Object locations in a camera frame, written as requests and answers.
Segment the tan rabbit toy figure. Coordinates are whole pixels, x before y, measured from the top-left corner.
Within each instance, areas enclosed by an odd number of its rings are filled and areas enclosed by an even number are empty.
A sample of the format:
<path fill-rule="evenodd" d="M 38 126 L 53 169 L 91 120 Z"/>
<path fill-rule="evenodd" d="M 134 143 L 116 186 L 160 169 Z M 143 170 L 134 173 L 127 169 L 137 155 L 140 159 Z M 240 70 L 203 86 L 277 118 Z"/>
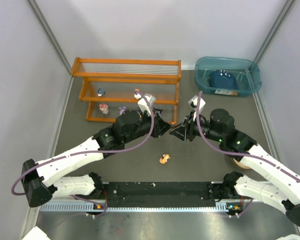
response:
<path fill-rule="evenodd" d="M 170 158 L 171 157 L 169 154 L 163 154 L 162 157 L 159 159 L 159 162 L 161 164 L 166 164 Z"/>

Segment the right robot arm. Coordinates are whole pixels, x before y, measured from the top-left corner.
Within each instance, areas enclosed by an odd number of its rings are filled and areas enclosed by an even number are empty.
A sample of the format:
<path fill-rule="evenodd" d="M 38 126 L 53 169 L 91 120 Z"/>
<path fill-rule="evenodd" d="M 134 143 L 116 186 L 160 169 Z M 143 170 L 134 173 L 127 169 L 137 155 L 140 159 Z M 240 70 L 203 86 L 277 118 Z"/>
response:
<path fill-rule="evenodd" d="M 208 144 L 219 143 L 217 152 L 232 157 L 257 172 L 269 183 L 255 181 L 238 172 L 223 179 L 226 194 L 252 198 L 279 210 L 300 227 L 300 175 L 276 160 L 253 138 L 235 128 L 235 119 L 222 108 L 214 109 L 210 119 L 198 116 L 195 111 L 184 118 L 170 134 L 182 141 L 202 137 Z"/>

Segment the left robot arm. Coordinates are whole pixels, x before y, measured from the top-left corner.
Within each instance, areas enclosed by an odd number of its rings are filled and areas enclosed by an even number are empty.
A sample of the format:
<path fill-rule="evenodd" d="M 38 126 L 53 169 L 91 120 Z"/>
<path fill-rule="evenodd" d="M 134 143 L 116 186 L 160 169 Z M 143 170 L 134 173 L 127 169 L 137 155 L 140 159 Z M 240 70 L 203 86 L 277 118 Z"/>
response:
<path fill-rule="evenodd" d="M 85 165 L 122 153 L 125 145 L 143 136 L 159 138 L 172 128 L 159 113 L 139 114 L 126 110 L 106 127 L 78 146 L 46 160 L 26 160 L 22 165 L 21 184 L 31 208 L 53 198 L 71 195 L 98 196 L 103 183 L 96 173 L 79 177 L 67 175 Z"/>

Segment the purple bunny toy figure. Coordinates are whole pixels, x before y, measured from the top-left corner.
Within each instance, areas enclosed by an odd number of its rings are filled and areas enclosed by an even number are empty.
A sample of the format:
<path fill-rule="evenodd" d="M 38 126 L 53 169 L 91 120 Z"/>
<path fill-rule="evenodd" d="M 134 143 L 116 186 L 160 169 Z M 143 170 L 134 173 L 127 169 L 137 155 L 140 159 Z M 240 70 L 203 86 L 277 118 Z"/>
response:
<path fill-rule="evenodd" d="M 119 109 L 119 112 L 122 114 L 127 108 L 125 106 L 121 106 L 118 109 Z"/>

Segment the blue donkey toy figure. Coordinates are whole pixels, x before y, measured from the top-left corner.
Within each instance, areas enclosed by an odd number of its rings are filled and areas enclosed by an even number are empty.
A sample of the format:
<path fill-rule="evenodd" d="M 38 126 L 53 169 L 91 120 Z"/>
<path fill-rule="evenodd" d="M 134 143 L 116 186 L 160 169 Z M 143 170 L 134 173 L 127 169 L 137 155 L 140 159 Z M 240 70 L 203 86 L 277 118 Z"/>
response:
<path fill-rule="evenodd" d="M 97 91 L 97 96 L 98 97 L 104 97 L 106 94 L 106 91 L 103 88 L 99 88 Z"/>

